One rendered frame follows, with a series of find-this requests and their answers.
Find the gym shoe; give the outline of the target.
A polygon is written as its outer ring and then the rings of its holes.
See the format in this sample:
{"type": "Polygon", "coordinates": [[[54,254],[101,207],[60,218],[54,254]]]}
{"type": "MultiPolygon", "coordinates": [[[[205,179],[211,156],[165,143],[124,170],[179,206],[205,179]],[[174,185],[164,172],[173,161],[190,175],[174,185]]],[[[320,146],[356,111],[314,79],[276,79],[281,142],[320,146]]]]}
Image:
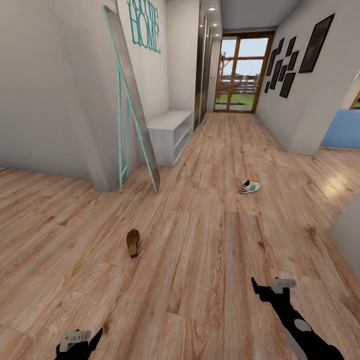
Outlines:
{"type": "Polygon", "coordinates": [[[245,182],[243,182],[239,187],[239,192],[242,194],[248,194],[252,192],[256,192],[260,189],[260,183],[257,182],[251,182],[249,179],[247,179],[245,182]]]}

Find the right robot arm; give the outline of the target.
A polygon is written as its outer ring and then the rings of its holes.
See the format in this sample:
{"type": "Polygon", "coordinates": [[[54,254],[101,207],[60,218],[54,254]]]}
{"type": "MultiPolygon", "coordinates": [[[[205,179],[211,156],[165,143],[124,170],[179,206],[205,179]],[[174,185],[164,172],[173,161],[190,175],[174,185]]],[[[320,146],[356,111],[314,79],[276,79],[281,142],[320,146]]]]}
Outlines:
{"type": "Polygon", "coordinates": [[[297,286],[292,278],[272,278],[270,286],[259,286],[251,278],[254,292],[270,302],[283,324],[285,340],[298,360],[345,360],[341,352],[327,344],[290,304],[290,289],[297,286]]]}

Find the sandal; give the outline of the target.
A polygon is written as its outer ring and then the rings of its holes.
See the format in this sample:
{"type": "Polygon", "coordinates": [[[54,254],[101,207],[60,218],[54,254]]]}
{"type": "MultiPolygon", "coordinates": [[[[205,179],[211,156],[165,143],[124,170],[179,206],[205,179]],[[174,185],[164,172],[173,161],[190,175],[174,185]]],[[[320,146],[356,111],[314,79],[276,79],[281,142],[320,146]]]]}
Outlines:
{"type": "Polygon", "coordinates": [[[138,256],[137,243],[139,242],[139,231],[135,228],[131,229],[126,237],[126,243],[128,246],[130,257],[136,258],[138,256]]]}

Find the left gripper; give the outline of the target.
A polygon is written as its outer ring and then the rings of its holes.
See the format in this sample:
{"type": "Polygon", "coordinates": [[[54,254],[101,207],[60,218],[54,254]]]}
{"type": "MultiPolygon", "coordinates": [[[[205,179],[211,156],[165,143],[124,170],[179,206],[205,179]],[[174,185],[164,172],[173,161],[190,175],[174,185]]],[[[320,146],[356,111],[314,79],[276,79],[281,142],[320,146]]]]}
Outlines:
{"type": "Polygon", "coordinates": [[[91,351],[94,351],[99,339],[101,338],[102,329],[96,333],[96,335],[92,338],[92,340],[88,343],[88,341],[81,341],[80,343],[76,343],[66,352],[60,352],[60,344],[56,347],[56,358],[54,360],[87,360],[91,351]]]}

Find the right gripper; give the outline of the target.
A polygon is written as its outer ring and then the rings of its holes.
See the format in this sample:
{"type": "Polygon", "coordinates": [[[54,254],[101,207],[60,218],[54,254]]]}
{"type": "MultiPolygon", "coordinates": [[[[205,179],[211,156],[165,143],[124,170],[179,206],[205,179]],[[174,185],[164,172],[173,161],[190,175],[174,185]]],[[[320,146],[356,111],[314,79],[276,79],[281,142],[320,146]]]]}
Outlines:
{"type": "Polygon", "coordinates": [[[254,292],[259,294],[260,299],[263,302],[270,302],[275,310],[280,304],[287,303],[290,304],[290,289],[284,287],[282,294],[276,294],[270,286],[259,286],[255,279],[251,278],[254,292]]]}

